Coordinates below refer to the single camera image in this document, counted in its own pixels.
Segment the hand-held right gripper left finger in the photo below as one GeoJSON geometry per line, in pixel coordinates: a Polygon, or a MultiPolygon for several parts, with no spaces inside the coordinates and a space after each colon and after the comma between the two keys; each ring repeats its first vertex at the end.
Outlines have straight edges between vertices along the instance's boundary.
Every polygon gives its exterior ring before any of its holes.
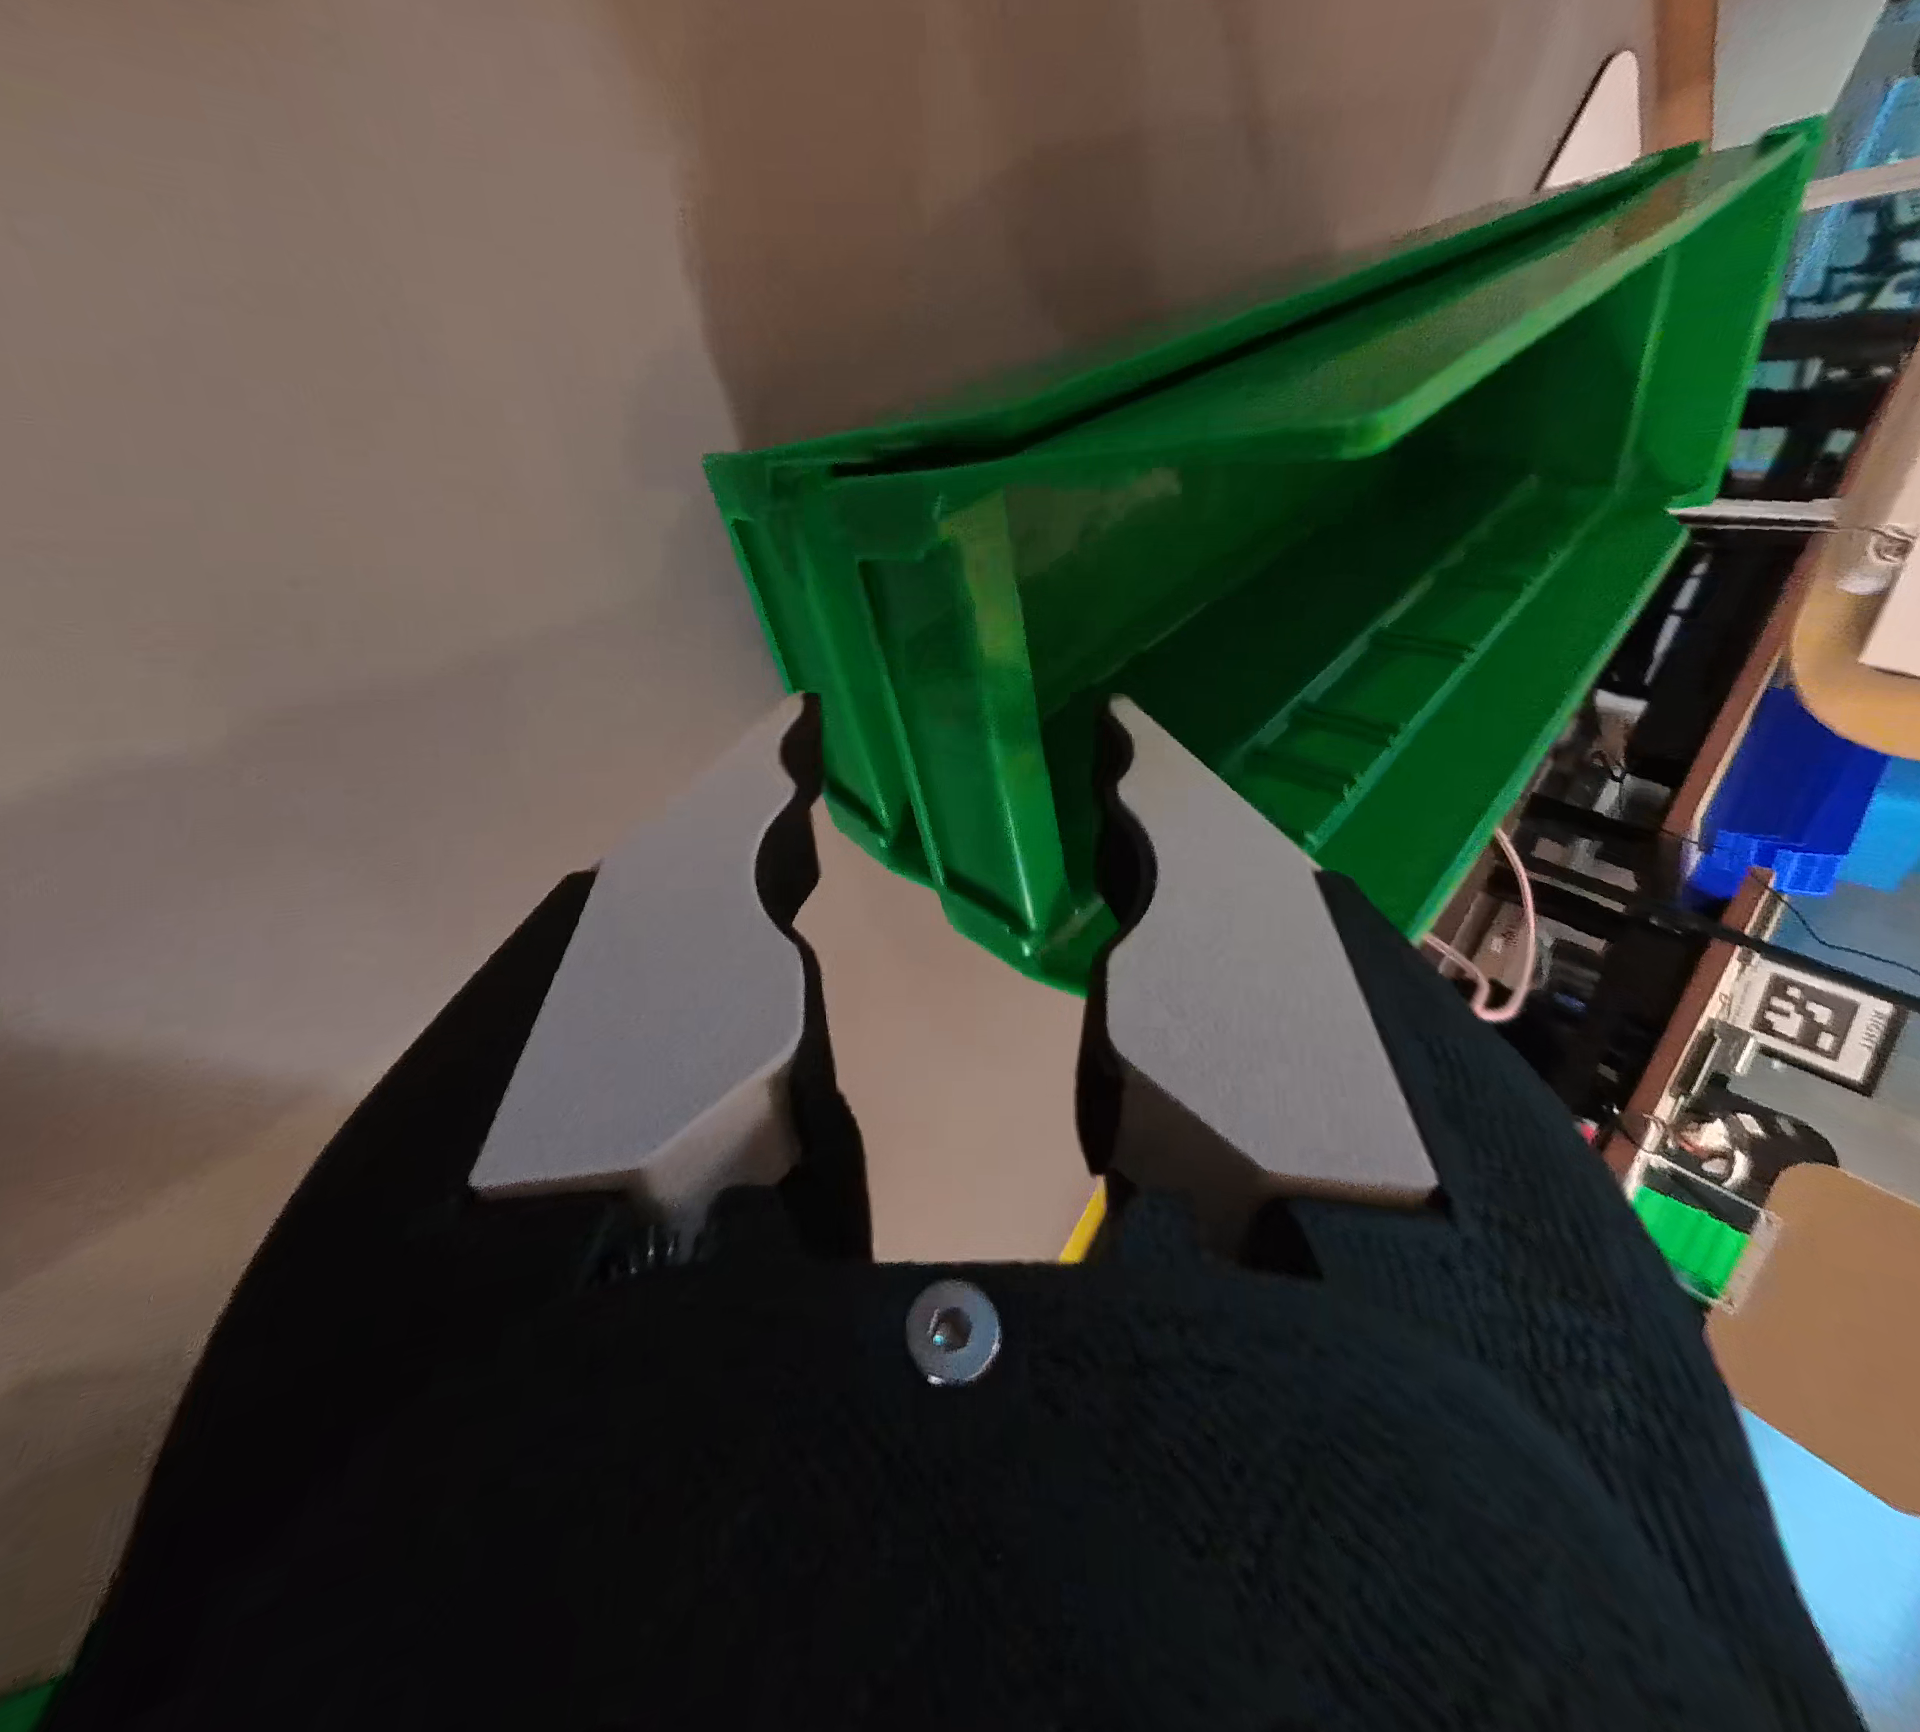
{"type": "Polygon", "coordinates": [[[801,914],[821,881],[814,693],[778,700],[594,867],[471,1167],[483,1197],[613,1192],[700,1224],[804,1163],[830,1073],[801,914]]]}

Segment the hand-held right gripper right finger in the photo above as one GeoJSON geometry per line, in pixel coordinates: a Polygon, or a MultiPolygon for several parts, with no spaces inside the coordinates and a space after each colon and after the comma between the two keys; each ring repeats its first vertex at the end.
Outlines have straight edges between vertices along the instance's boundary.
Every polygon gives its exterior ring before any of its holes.
{"type": "Polygon", "coordinates": [[[1337,922],[1329,877],[1129,696],[1095,757],[1076,1135],[1107,1215],[1144,1194],[1202,1240],[1289,1200],[1414,1213],[1441,1177],[1337,922]]]}

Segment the brown wooden table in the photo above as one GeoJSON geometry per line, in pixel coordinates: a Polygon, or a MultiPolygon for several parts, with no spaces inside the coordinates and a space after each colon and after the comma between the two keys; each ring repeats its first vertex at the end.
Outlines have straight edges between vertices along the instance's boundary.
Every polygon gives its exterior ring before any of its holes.
{"type": "MultiPolygon", "coordinates": [[[[1772,622],[1754,641],[1660,818],[1658,874],[1673,895],[1684,887],[1708,809],[1754,723],[1761,700],[1783,674],[1788,649],[1785,632],[1785,626],[1772,622]]],[[[1684,967],[1676,996],[1644,1071],[1600,1148],[1623,1192],[1632,1189],[1647,1150],[1658,1141],[1676,1096],[1693,1088],[1699,1073],[1691,1061],[1712,1051],[1712,1027],[1749,959],[1743,948],[1699,932],[1680,934],[1678,948],[1684,967]]]]}

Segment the small green bin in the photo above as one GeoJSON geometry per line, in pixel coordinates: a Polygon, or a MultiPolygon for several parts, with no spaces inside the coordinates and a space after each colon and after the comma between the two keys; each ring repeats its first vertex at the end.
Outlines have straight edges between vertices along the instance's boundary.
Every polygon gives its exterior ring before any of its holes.
{"type": "Polygon", "coordinates": [[[1765,1206],[1686,1174],[1640,1177],[1630,1204],[1676,1283],[1705,1308],[1727,1294],[1765,1217],[1765,1206]]]}

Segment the black white fiducial tag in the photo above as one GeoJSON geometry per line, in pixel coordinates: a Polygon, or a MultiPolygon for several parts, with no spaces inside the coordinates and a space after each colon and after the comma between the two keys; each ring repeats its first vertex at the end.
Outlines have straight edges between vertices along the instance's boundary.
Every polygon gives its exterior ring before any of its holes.
{"type": "Polygon", "coordinates": [[[1761,1050],[1857,1096],[1878,1093],[1911,1012],[1864,985],[1750,954],[1733,1021],[1761,1050]]]}

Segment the blue plastic bin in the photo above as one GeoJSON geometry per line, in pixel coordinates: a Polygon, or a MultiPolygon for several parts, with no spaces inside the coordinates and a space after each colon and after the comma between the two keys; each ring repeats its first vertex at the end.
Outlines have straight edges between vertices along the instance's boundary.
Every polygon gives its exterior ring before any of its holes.
{"type": "Polygon", "coordinates": [[[1824,725],[1793,683],[1767,687],[1689,835],[1689,892],[1728,901],[1763,871],[1793,900],[1833,895],[1888,765],[1824,725]]]}

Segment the brown cardboard piece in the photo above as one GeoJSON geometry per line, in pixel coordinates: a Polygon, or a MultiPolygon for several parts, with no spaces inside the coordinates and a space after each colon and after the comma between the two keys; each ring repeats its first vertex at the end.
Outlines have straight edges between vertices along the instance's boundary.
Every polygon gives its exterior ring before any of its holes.
{"type": "Polygon", "coordinates": [[[1918,1516],[1918,1208],[1845,1167],[1774,1180],[1707,1339],[1735,1399],[1918,1516]]]}

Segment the white instruction sheet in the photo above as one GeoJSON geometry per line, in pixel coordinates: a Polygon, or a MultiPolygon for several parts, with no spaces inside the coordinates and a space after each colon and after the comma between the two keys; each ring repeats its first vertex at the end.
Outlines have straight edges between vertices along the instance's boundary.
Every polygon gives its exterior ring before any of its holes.
{"type": "Polygon", "coordinates": [[[1913,524],[1877,527],[1857,567],[1860,595],[1870,601],[1863,666],[1918,677],[1918,533],[1913,524]]]}

